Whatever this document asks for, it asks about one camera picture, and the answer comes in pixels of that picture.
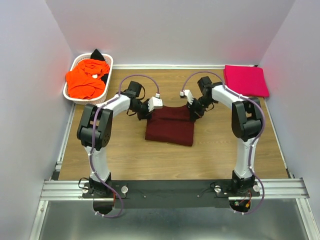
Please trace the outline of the maroon t shirt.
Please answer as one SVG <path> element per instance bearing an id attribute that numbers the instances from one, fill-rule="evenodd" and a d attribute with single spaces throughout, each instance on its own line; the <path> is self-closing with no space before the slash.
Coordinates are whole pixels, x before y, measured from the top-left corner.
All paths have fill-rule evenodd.
<path id="1" fill-rule="evenodd" d="M 154 110 L 147 120 L 145 139 L 191 147 L 194 142 L 194 125 L 186 105 L 163 106 Z"/>

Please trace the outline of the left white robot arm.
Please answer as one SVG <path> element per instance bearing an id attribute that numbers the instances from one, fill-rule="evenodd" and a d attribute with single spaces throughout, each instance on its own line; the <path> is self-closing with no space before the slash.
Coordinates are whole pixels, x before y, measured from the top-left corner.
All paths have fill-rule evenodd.
<path id="1" fill-rule="evenodd" d="M 88 183 L 82 187 L 83 197 L 110 198 L 115 194 L 107 164 L 107 145 L 114 117 L 132 111 L 140 120 L 149 119 L 156 108 L 163 106 L 159 93 L 142 101 L 139 97 L 142 89 L 144 87 L 140 83 L 131 81 L 126 90 L 116 93 L 113 98 L 84 107 L 76 133 L 88 155 L 90 166 Z"/>

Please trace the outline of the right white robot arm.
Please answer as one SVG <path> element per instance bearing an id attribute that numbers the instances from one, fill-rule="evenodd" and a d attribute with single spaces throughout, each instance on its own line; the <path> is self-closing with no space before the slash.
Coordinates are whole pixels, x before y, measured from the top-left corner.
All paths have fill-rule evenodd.
<path id="1" fill-rule="evenodd" d="M 265 129 L 265 115 L 257 97 L 243 96 L 223 82 L 213 83 L 208 76 L 200 78 L 197 85 L 202 93 L 193 97 L 190 90 L 182 89 L 181 98 L 187 99 L 190 118 L 202 118 L 210 105 L 221 103 L 231 110 L 231 130 L 237 138 L 237 158 L 227 190 L 241 196 L 255 185 L 256 145 Z"/>

